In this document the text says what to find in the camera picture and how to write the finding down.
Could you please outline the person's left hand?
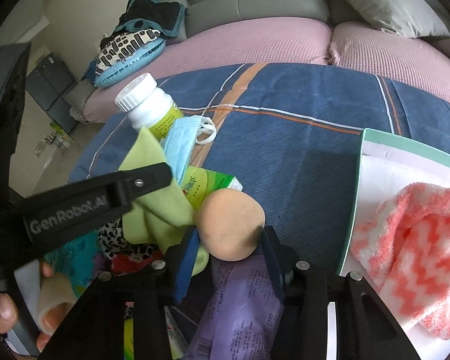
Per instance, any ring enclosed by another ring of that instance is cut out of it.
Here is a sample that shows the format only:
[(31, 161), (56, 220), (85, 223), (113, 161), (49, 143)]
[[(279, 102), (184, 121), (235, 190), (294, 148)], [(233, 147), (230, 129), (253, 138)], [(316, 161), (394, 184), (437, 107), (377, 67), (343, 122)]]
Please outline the person's left hand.
[(0, 341), (13, 359), (36, 359), (78, 298), (71, 280), (44, 260), (13, 277), (12, 292), (0, 292)]

